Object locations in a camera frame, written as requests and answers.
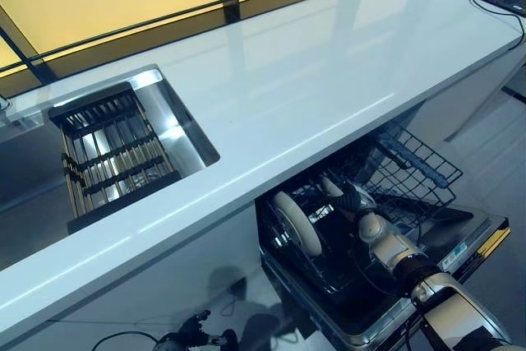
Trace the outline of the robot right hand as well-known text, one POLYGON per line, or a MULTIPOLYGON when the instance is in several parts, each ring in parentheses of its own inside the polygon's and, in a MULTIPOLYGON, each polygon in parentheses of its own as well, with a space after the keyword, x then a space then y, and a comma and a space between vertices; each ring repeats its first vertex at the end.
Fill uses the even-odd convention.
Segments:
POLYGON ((371 195, 351 182, 346 182, 342 187, 334 187, 330 195, 333 207, 352 223, 357 223, 361 217, 376 208, 371 195))

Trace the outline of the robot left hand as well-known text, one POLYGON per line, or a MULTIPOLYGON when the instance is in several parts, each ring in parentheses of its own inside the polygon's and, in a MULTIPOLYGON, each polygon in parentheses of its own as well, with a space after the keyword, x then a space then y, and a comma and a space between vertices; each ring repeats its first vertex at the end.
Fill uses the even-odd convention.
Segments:
POLYGON ((202 330, 202 322, 210 316, 210 310, 204 310, 188 318, 179 328, 179 341, 187 347, 208 344, 209 336, 202 330))

